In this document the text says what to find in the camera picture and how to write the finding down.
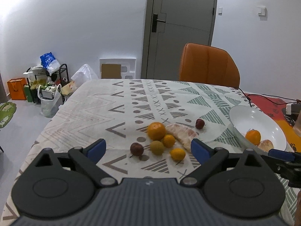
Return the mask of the dark brown passion fruit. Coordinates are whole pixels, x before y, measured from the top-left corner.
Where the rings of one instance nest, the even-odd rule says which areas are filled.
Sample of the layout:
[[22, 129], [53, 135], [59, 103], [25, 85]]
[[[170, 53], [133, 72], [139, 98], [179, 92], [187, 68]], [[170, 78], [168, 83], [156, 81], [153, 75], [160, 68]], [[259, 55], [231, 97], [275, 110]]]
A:
[[144, 147], [140, 143], [134, 142], [130, 146], [130, 151], [132, 155], [139, 157], [144, 153]]

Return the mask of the pomelo piece in plate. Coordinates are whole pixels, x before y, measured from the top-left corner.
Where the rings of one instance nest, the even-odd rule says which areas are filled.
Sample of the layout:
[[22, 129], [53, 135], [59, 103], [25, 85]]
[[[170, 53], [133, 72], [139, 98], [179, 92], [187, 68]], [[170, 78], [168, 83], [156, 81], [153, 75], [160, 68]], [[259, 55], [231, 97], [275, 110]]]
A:
[[274, 149], [274, 145], [270, 140], [265, 139], [259, 143], [258, 148], [265, 152], [269, 152], [271, 149]]

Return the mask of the clear plastic cup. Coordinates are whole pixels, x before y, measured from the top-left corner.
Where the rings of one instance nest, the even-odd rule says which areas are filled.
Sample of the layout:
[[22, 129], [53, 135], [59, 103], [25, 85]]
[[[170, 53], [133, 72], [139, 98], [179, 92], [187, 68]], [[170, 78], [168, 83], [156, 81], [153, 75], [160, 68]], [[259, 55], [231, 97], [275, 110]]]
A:
[[299, 113], [296, 121], [295, 121], [295, 124], [293, 126], [293, 130], [295, 131], [295, 133], [301, 137], [301, 112]]

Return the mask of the small red apple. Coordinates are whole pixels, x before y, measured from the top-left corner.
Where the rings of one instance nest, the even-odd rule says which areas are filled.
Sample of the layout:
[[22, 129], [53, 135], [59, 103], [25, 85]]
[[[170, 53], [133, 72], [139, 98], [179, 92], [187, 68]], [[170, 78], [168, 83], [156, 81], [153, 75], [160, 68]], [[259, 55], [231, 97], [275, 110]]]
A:
[[198, 130], [201, 130], [203, 129], [203, 127], [205, 126], [205, 122], [203, 119], [197, 119], [196, 122], [195, 122], [195, 127], [198, 129]]

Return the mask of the small orange mandarin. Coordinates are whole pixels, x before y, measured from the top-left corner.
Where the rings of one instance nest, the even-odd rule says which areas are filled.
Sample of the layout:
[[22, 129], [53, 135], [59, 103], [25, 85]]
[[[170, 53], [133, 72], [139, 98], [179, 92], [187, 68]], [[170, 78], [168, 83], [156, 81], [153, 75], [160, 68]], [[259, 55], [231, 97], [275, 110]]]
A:
[[166, 148], [172, 148], [176, 142], [176, 139], [173, 135], [167, 134], [163, 137], [162, 143]]

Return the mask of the power strip with plugs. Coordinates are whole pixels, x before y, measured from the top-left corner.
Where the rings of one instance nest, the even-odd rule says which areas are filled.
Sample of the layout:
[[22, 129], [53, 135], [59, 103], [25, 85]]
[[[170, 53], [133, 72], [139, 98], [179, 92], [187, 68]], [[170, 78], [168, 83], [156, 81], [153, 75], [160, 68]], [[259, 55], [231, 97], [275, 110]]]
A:
[[288, 103], [286, 104], [285, 114], [298, 116], [301, 110], [301, 103]]

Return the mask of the white ceramic plate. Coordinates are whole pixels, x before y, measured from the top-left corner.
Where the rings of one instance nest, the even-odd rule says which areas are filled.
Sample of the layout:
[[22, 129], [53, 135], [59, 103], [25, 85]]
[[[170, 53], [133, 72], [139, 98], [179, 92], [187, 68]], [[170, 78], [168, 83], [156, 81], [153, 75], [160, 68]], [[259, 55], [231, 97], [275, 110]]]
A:
[[282, 129], [273, 119], [258, 109], [243, 105], [234, 106], [229, 111], [229, 118], [233, 133], [245, 148], [252, 148], [260, 155], [268, 154], [245, 138], [247, 131], [255, 129], [261, 134], [262, 140], [272, 142], [274, 149], [282, 151], [286, 149], [287, 140]]

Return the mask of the large orange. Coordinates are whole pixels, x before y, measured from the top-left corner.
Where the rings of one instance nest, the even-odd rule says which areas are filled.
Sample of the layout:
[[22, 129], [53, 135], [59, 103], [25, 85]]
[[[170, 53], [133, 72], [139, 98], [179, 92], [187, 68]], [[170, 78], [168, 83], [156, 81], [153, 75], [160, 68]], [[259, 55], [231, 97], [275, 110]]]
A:
[[160, 122], [152, 122], [147, 128], [147, 135], [153, 141], [161, 140], [166, 135], [166, 128]]

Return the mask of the clear plastic bag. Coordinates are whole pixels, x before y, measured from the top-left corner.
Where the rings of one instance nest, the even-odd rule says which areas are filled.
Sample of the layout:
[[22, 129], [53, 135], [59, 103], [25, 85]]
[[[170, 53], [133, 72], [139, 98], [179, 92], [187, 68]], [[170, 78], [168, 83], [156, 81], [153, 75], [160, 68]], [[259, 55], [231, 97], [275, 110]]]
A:
[[74, 73], [71, 79], [74, 81], [76, 87], [79, 88], [85, 82], [98, 80], [99, 78], [88, 64], [84, 64]]

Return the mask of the green box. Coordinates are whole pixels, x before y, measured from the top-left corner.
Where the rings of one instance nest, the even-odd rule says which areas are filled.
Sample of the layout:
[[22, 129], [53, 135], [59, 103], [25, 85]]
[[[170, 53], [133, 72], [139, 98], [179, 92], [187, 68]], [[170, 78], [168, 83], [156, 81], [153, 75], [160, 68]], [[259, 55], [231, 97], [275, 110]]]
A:
[[30, 87], [28, 85], [24, 85], [24, 94], [26, 96], [26, 100], [29, 103], [33, 102], [33, 97], [31, 96]]

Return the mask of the green patterned cushion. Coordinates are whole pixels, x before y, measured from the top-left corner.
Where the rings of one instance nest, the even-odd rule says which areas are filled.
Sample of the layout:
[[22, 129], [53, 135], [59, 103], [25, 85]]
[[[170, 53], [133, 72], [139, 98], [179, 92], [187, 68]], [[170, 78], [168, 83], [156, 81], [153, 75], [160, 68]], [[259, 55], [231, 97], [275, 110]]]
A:
[[16, 112], [16, 108], [16, 104], [12, 102], [6, 102], [1, 105], [0, 128], [4, 128], [9, 123]]

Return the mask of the black metal rack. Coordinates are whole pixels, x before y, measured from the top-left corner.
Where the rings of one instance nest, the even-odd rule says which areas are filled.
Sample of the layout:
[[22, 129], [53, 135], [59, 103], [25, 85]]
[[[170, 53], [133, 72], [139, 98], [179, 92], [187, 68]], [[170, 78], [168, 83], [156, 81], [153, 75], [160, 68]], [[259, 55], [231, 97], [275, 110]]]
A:
[[59, 85], [65, 86], [69, 83], [69, 73], [67, 64], [62, 64], [55, 73], [49, 75], [49, 73], [41, 66], [33, 66], [27, 69], [23, 73], [27, 80], [26, 85], [30, 87], [31, 96], [33, 97], [33, 103], [40, 103], [38, 99], [37, 89], [41, 86], [42, 89], [46, 89], [48, 86]]

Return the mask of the blue white bag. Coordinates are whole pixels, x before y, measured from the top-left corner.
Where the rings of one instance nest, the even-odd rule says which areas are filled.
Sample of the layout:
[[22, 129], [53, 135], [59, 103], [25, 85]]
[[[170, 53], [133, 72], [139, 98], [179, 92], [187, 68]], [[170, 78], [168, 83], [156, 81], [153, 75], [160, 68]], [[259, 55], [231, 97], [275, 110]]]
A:
[[40, 60], [42, 67], [49, 73], [49, 75], [55, 73], [61, 66], [51, 52], [41, 55]]

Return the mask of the small white wall socket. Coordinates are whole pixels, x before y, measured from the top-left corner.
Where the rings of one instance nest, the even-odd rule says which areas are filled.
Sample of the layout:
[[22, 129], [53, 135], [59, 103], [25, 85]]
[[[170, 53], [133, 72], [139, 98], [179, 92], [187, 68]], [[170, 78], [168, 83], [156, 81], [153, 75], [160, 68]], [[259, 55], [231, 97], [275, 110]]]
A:
[[218, 15], [222, 15], [222, 10], [223, 10], [223, 8], [219, 7], [219, 9], [218, 9]]

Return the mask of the white wall switch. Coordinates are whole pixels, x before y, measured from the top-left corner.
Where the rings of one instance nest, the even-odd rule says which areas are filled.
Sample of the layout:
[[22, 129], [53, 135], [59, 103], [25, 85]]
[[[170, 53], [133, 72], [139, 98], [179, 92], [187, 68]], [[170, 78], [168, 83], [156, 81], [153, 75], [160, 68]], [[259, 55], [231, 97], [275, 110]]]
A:
[[265, 17], [266, 16], [266, 7], [265, 6], [258, 6], [257, 7], [257, 14], [258, 14], [258, 16]]

